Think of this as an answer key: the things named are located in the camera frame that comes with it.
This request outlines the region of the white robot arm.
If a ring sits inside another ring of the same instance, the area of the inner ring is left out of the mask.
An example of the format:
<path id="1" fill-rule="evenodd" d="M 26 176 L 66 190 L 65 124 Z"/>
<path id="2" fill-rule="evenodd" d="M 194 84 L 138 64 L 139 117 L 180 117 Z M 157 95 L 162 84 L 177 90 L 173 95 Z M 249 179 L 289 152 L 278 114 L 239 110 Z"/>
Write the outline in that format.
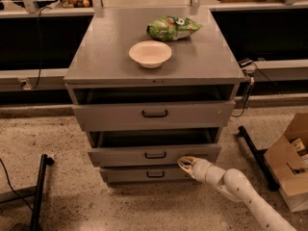
<path id="1" fill-rule="evenodd" d="M 296 231 L 255 191 L 238 169 L 225 170 L 194 156 L 180 157 L 177 164 L 196 181 L 209 184 L 231 201 L 242 202 L 264 231 Z"/>

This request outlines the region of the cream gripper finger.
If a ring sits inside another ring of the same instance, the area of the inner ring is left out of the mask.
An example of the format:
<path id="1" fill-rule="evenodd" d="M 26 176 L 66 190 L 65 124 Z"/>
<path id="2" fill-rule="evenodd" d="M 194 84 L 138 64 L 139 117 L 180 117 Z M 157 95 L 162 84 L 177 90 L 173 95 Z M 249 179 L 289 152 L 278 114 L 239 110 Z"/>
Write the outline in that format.
<path id="1" fill-rule="evenodd" d="M 197 158 L 194 156 L 182 156 L 178 159 L 179 165 L 194 165 Z"/>
<path id="2" fill-rule="evenodd" d="M 193 175 L 193 161 L 188 159 L 179 159 L 177 162 L 178 166 L 184 170 L 191 178 L 194 178 Z"/>

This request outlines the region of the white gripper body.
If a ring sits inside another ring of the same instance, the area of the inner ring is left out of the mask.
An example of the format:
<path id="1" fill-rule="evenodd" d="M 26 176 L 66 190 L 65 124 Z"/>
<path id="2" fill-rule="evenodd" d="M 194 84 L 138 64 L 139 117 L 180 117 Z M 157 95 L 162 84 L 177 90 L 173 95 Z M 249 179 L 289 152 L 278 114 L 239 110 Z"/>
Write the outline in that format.
<path id="1" fill-rule="evenodd" d="M 206 174 L 213 164 L 205 159 L 195 159 L 192 162 L 192 178 L 198 182 L 206 182 Z"/>

